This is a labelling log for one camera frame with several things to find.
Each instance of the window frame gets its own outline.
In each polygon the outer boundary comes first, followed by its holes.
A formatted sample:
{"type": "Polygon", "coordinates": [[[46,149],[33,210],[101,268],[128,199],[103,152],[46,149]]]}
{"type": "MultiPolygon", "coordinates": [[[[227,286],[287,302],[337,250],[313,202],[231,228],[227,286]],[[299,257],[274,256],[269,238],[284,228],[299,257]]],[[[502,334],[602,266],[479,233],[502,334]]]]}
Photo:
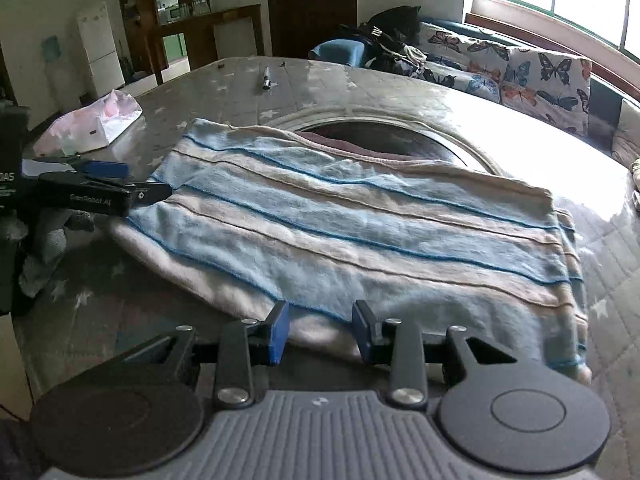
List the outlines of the window frame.
{"type": "Polygon", "coordinates": [[[629,52],[625,48],[626,31],[628,29],[628,24],[629,24],[629,5],[630,5],[630,1],[631,0],[625,0],[625,19],[624,19],[623,26],[622,26],[622,35],[620,37],[620,44],[619,45],[616,45],[615,43],[612,43],[611,41],[606,40],[602,36],[596,34],[595,32],[589,30],[586,27],[583,27],[582,25],[580,25],[578,23],[572,22],[572,20],[568,20],[567,18],[563,18],[562,16],[559,16],[558,14],[556,14],[556,12],[555,12],[555,10],[556,10],[556,0],[551,0],[551,10],[543,9],[543,8],[541,8],[539,6],[524,2],[522,0],[506,0],[506,1],[514,3],[514,4],[521,5],[523,7],[527,7],[527,9],[533,9],[533,10],[536,10],[537,12],[542,12],[543,14],[546,14],[547,16],[549,16],[551,18],[554,18],[555,20],[559,20],[560,22],[567,23],[567,24],[571,25],[572,27],[575,27],[578,30],[584,32],[585,34],[589,34],[590,36],[593,36],[597,40],[609,45],[610,47],[615,48],[617,51],[621,52],[622,54],[627,56],[629,59],[631,59],[631,60],[635,61],[636,63],[640,64],[640,57],[635,56],[634,54],[632,54],[631,52],[629,52]]]}

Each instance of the white lettering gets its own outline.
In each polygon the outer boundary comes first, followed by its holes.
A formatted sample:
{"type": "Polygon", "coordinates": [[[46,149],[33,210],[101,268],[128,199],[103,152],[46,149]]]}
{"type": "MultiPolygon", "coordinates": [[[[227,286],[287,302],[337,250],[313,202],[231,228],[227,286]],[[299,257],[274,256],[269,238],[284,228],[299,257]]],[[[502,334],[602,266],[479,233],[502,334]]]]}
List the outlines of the white lettering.
{"type": "Polygon", "coordinates": [[[76,202],[88,202],[91,204],[99,204],[99,205],[111,205],[111,200],[107,200],[106,198],[95,198],[93,196],[79,196],[79,195],[70,195],[69,198],[71,200],[76,200],[76,202]]]}

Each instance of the white refrigerator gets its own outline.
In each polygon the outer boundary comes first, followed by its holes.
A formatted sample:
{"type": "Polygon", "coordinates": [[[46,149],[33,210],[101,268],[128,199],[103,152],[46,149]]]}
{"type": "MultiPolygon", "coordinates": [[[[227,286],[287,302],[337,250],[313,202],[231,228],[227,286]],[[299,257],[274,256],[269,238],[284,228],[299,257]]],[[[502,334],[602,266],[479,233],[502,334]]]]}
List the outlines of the white refrigerator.
{"type": "Polygon", "coordinates": [[[102,2],[79,12],[78,28],[89,65],[91,94],[98,99],[124,85],[107,5],[102,2]]]}

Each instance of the pink plastic bag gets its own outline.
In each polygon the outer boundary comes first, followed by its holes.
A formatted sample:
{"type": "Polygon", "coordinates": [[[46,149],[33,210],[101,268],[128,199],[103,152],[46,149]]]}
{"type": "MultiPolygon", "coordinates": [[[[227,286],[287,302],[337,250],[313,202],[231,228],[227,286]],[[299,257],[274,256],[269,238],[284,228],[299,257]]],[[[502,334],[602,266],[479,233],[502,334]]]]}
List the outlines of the pink plastic bag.
{"type": "Polygon", "coordinates": [[[33,151],[36,156],[50,156],[104,148],[141,114],[142,108],[133,97],[113,90],[95,103],[56,120],[33,145],[33,151]]]}

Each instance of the striped blanket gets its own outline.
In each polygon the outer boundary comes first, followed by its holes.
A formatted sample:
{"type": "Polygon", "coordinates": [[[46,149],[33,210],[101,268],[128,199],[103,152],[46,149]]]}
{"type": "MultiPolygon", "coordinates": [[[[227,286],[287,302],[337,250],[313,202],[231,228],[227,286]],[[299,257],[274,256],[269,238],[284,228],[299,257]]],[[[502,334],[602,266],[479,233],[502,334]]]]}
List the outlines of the striped blanket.
{"type": "Polygon", "coordinates": [[[288,300],[291,336],[310,348],[356,356],[351,305],[367,300],[378,317],[465,325],[588,382],[574,226],[550,193],[371,155],[196,120],[151,177],[174,194],[113,235],[234,316],[263,319],[288,300]]]}

